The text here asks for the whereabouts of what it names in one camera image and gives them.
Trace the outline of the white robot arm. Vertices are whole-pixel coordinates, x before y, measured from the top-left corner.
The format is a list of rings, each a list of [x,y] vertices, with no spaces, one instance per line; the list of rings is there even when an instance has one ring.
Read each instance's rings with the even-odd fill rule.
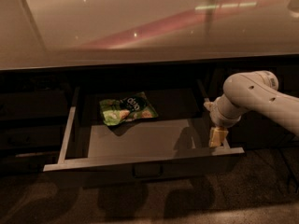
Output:
[[[213,0],[208,4],[208,40],[222,58],[256,59],[290,69],[299,63],[299,0]],[[278,78],[261,69],[236,73],[223,84],[212,103],[211,118],[232,127],[255,111],[288,132],[298,134],[299,99],[278,90]]]

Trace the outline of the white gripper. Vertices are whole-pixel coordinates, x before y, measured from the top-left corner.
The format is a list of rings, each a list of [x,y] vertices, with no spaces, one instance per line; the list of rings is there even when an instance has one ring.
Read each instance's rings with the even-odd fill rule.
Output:
[[[209,112],[211,121],[216,127],[212,127],[209,133],[209,146],[219,147],[225,140],[228,130],[238,123],[242,116],[242,109],[234,105],[225,94],[215,101],[208,98],[204,101],[204,107]]]

